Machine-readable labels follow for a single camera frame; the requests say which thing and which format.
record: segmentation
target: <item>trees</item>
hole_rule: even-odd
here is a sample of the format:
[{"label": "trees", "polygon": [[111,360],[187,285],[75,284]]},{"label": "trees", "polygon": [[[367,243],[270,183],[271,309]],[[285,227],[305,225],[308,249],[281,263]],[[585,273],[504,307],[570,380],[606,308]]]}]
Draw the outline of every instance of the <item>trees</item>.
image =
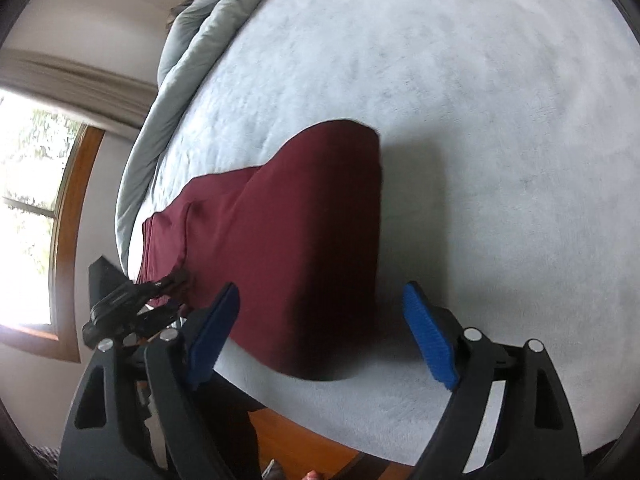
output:
[{"label": "trees", "polygon": [[[81,123],[0,93],[0,237],[11,264],[4,280],[30,291],[24,320],[50,322],[49,250],[58,188]],[[21,204],[41,209],[25,210]],[[8,316],[0,311],[0,319]]]}]

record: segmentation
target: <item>wall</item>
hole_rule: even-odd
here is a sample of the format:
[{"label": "wall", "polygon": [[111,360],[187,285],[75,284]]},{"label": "wall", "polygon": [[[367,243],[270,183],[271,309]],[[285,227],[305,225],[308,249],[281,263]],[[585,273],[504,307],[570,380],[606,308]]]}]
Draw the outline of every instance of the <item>wall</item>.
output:
[{"label": "wall", "polygon": [[[182,0],[32,0],[4,46],[64,57],[151,83],[171,7]],[[117,263],[115,201],[131,145],[105,136],[82,208],[76,259],[78,330],[89,312],[88,266],[104,254]],[[32,444],[58,446],[82,364],[32,356],[0,344],[0,398]]]},{"label": "wall", "polygon": [[172,7],[183,0],[32,0],[4,46],[156,82]]},{"label": "wall", "polygon": [[[104,254],[118,262],[113,219],[122,170],[131,143],[104,136],[82,206],[76,255],[76,325],[89,315],[88,266]],[[59,446],[66,414],[91,351],[81,345],[81,364],[65,363],[0,344],[0,398],[32,444]]]}]

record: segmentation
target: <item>maroon fabric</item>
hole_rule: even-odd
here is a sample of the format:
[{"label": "maroon fabric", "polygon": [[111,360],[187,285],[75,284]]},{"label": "maroon fabric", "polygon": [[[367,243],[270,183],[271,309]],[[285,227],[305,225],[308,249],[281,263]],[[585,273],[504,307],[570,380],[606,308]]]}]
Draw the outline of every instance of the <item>maroon fabric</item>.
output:
[{"label": "maroon fabric", "polygon": [[321,378],[374,328],[381,186],[373,130],[316,124],[264,166],[191,180],[143,225],[138,280],[184,266],[193,308],[234,282],[232,339],[279,372]]}]

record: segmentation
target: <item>black clamp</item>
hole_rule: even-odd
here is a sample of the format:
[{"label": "black clamp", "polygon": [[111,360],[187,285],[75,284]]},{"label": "black clamp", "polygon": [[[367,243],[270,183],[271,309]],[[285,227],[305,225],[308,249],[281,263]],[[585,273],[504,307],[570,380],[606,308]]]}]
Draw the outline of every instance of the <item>black clamp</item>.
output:
[{"label": "black clamp", "polygon": [[149,338],[178,318],[180,302],[175,300],[147,312],[140,311],[153,298],[173,294],[185,285],[188,279],[186,271],[177,270],[157,282],[136,284],[101,257],[91,265],[89,272],[90,280],[104,279],[105,275],[114,280],[108,294],[103,297],[97,292],[97,301],[92,299],[95,303],[92,301],[94,306],[91,307],[90,319],[82,327],[82,341],[89,348],[95,349],[105,338],[121,342],[131,333]]},{"label": "black clamp", "polygon": [[[494,343],[476,328],[463,330],[415,282],[405,288],[404,314],[434,378],[452,391],[412,479],[584,478],[569,402],[540,341],[519,348]],[[494,439],[484,465],[463,474],[494,381],[505,381]]]},{"label": "black clamp", "polygon": [[[167,328],[144,346],[101,340],[82,377],[66,422],[59,478],[65,480],[233,480],[191,391],[210,379],[239,312],[238,288],[225,285],[213,304]],[[154,461],[140,400],[148,383],[158,410],[170,468]]]}]

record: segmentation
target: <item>bed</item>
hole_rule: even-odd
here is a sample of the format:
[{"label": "bed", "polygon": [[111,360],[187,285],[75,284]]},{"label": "bed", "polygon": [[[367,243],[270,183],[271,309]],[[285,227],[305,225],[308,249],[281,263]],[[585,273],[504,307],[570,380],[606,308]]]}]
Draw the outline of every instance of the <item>bed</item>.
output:
[{"label": "bed", "polygon": [[278,374],[231,341],[223,376],[415,463],[448,398],[399,322],[401,285],[418,280],[493,340],[545,343],[584,452],[620,434],[640,402],[640,45],[612,0],[196,0],[182,18],[118,198],[133,278],[142,224],[192,178],[264,164],[333,118],[375,128],[382,149],[391,328],[343,380]]}]

